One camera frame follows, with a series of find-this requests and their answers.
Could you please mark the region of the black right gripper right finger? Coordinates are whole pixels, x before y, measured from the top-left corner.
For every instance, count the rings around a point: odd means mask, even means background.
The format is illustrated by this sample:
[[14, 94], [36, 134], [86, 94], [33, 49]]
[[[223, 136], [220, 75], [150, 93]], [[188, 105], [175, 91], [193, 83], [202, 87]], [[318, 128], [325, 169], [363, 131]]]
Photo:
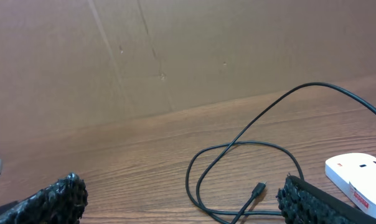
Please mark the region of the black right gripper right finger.
[[288, 224], [376, 224], [376, 218], [293, 175], [276, 198]]

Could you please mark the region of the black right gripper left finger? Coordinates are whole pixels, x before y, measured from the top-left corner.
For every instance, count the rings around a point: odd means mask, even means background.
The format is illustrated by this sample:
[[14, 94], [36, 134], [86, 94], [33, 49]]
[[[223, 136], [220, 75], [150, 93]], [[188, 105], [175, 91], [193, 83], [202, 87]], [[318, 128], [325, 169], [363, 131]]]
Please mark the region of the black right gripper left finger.
[[86, 184], [70, 173], [20, 202], [0, 207], [0, 224], [79, 224], [88, 205]]

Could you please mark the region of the white power strip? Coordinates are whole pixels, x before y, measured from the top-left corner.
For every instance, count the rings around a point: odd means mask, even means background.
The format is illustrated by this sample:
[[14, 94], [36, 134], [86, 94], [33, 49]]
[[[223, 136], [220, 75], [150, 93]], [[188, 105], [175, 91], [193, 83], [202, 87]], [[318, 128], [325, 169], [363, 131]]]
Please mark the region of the white power strip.
[[376, 218], [376, 157], [348, 153], [325, 161], [326, 176], [364, 213]]

